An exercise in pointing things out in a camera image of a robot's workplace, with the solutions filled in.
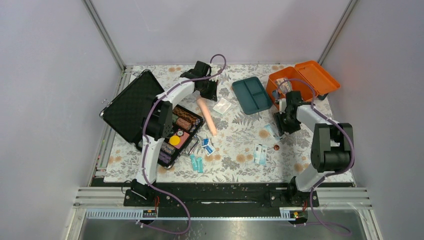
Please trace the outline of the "blue white medicine packet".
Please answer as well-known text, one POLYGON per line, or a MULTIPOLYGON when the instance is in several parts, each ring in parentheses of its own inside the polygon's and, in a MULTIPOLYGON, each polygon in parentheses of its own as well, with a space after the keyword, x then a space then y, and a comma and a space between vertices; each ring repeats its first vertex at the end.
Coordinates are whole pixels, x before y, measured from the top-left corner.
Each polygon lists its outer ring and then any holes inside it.
POLYGON ((282 139, 282 135, 279 134, 278 128, 274 122, 268 123, 264 126, 264 129, 270 134, 272 138, 274 138, 276 141, 279 141, 282 139))

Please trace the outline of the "colourful plaster box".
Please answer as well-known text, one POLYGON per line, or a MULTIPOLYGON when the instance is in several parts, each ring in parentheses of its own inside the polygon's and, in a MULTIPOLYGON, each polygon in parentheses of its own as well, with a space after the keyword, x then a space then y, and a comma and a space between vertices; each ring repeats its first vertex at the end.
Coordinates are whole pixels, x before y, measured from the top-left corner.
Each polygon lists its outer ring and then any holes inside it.
POLYGON ((275 84, 282 94, 286 94, 293 90, 291 82, 286 77, 276 79, 275 84))

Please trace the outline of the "clear gauze packet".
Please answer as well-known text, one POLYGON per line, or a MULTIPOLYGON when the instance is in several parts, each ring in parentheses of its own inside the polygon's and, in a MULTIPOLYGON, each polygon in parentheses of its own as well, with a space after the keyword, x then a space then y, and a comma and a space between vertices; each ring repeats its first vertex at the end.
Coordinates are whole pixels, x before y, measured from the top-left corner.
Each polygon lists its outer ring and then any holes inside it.
POLYGON ((215 112, 224 115, 232 107, 232 102, 226 98, 221 98, 212 108, 215 112))

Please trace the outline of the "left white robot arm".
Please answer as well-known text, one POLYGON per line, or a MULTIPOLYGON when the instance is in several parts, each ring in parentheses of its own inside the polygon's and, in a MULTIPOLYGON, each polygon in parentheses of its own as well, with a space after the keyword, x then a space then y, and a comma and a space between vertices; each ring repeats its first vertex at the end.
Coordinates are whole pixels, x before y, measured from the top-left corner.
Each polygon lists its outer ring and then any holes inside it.
POLYGON ((135 177, 142 185, 150 186, 157 178, 156 168, 161 145, 172 128, 173 109, 185 97, 198 91, 204 99, 218 101, 218 80, 212 80, 226 69, 227 63, 215 74, 199 78, 180 77, 168 90, 156 95, 142 127, 142 160, 135 177))

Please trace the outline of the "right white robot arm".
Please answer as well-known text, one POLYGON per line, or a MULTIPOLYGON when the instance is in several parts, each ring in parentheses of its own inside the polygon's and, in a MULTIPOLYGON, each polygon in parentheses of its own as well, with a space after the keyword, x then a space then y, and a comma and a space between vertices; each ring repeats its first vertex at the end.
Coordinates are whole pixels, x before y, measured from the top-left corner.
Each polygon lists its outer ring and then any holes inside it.
POLYGON ((290 91, 277 101, 273 118, 279 136, 288 136, 305 125, 313 133, 310 165, 292 178, 287 201, 301 205, 326 177, 345 173, 355 161, 353 127, 340 123, 320 112, 311 101, 304 101, 299 91, 290 91))

